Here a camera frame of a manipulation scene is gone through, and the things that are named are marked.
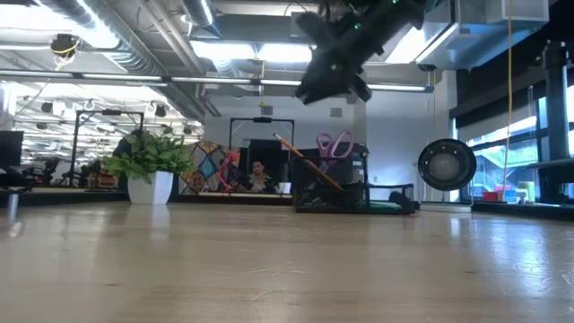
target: person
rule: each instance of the person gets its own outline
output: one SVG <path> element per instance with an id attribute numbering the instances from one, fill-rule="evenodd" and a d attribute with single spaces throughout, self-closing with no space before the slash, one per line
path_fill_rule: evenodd
<path id="1" fill-rule="evenodd" d="M 129 135 L 140 136 L 142 133 L 142 130 L 136 129 Z M 132 154 L 132 145 L 126 139 L 129 135 L 124 136 L 117 143 L 116 149 L 114 149 L 114 152 L 111 154 L 112 156 L 121 158 L 122 153 L 127 153 L 128 155 Z M 117 188 L 122 192 L 127 192 L 127 176 L 124 172 L 122 172 L 122 175 L 119 177 L 119 179 L 117 179 Z"/>
<path id="2" fill-rule="evenodd" d="M 278 194 L 281 192 L 279 190 L 279 183 L 265 173 L 265 165 L 262 161 L 253 161 L 252 167 L 253 173 L 249 175 L 249 184 L 253 185 L 253 187 L 246 189 L 246 191 L 270 194 Z"/>

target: wall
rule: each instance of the wall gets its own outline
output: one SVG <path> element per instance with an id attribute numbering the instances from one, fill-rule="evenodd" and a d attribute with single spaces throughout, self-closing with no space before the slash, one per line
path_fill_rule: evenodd
<path id="1" fill-rule="evenodd" d="M 423 199 L 426 185 L 419 180 L 416 162 L 428 143 L 452 137 L 448 110 L 456 99 L 455 72 L 445 72 L 431 94 L 375 92 L 367 102 L 370 183 L 413 183 L 415 198 Z M 430 200 L 431 189 L 426 190 Z M 442 195 L 435 192 L 433 197 L 439 200 Z"/>
<path id="2" fill-rule="evenodd" d="M 233 123 L 233 147 L 247 147 L 245 140 L 269 139 L 274 140 L 273 134 L 291 141 L 291 123 L 255 124 L 252 121 L 235 121 Z M 317 135 L 328 133 L 331 136 L 340 134 L 351 128 L 350 123 L 319 123 L 306 121 L 303 118 L 295 120 L 295 147 L 298 149 L 317 148 Z M 229 142 L 230 118 L 207 118 L 204 125 L 204 139 L 227 146 Z"/>
<path id="3" fill-rule="evenodd" d="M 222 113 L 221 118 L 206 118 L 204 139 L 217 144 L 229 142 L 230 118 L 260 117 L 258 107 L 260 98 L 244 97 L 234 100 L 231 97 L 213 96 L 212 103 Z M 345 99 L 326 99 L 320 102 L 303 105 L 298 99 L 290 97 L 264 97 L 265 105 L 274 107 L 272 118 L 295 120 L 295 147 L 299 149 L 317 148 L 317 135 L 328 133 L 339 135 L 345 129 L 353 130 L 354 105 L 346 104 Z M 331 108 L 342 108 L 341 118 L 331 118 Z M 291 123 L 254 124 L 247 121 L 233 123 L 232 146 L 246 146 L 246 139 L 271 139 L 273 133 L 291 141 Z"/>

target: monitor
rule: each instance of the monitor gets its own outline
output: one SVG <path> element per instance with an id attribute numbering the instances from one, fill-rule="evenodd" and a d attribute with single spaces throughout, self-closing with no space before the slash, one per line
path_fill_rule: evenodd
<path id="1" fill-rule="evenodd" d="M 20 166 L 23 131 L 0 131 L 0 167 Z"/>

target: wooden stick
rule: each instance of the wooden stick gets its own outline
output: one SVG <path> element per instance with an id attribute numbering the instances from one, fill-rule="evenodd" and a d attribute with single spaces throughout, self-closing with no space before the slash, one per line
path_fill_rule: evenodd
<path id="1" fill-rule="evenodd" d="M 291 144 L 289 144 L 285 139 L 281 138 L 280 135 L 277 134 L 273 134 L 273 136 L 275 138 L 277 138 L 277 140 L 279 140 L 279 142 L 281 144 L 283 144 L 285 147 L 287 147 L 287 149 L 289 149 L 292 153 L 296 154 L 299 157 L 303 157 L 303 154 L 300 153 L 295 147 L 293 147 Z M 314 163 L 312 163 L 309 160 L 305 160 L 305 162 L 308 164 L 308 166 L 316 172 L 317 175 L 319 175 L 321 178 L 323 178 L 324 180 L 326 180 L 329 184 L 331 184 L 334 188 L 338 189 L 338 190 L 343 190 L 343 188 L 341 188 L 341 186 L 339 186 L 339 184 L 337 184 L 337 182 L 335 182 L 333 179 L 331 179 L 328 175 L 326 175 L 319 167 L 315 166 Z"/>

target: pink scissors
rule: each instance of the pink scissors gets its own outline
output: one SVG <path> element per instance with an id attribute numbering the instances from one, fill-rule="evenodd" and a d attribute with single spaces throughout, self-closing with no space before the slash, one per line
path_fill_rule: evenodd
<path id="1" fill-rule="evenodd" d="M 343 139 L 345 135 L 348 135 L 349 138 L 351 139 L 349 142 L 349 148 L 347 148 L 347 151 L 344 152 L 343 154 L 335 156 L 335 151 L 337 150 L 337 147 L 339 147 L 341 139 Z M 327 139 L 326 145 L 323 145 L 324 141 L 321 141 L 324 138 Z M 322 133 L 317 136 L 317 145 L 319 146 L 319 156 L 321 157 L 345 158 L 351 153 L 353 144 L 354 139 L 352 137 L 351 130 L 344 130 L 334 141 L 333 137 L 327 133 Z"/>

